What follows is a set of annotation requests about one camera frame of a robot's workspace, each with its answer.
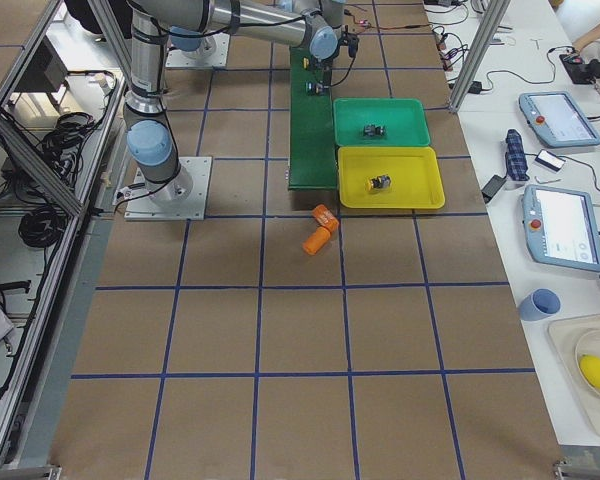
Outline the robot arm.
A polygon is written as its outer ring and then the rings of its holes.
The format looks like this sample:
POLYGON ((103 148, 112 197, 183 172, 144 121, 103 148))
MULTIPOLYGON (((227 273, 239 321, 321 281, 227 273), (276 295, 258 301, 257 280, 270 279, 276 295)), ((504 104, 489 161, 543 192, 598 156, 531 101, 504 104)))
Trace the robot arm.
POLYGON ((223 68, 229 39, 286 45, 290 55, 291 191, 338 186, 332 113, 333 63, 357 55, 358 38, 344 22, 342 1, 133 1, 131 94, 137 120, 165 119, 164 70, 223 68))

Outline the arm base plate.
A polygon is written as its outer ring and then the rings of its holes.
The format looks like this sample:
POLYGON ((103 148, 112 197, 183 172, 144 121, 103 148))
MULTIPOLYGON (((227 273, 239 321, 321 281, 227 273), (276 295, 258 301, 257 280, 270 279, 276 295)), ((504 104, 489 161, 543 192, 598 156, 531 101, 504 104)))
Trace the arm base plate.
POLYGON ((136 169, 134 183, 121 190, 128 221, 203 220, 206 212, 212 158, 180 157, 179 174, 166 186, 147 183, 136 169))
POLYGON ((225 69, 230 36, 218 34, 200 39, 171 37, 166 67, 173 70, 225 69))

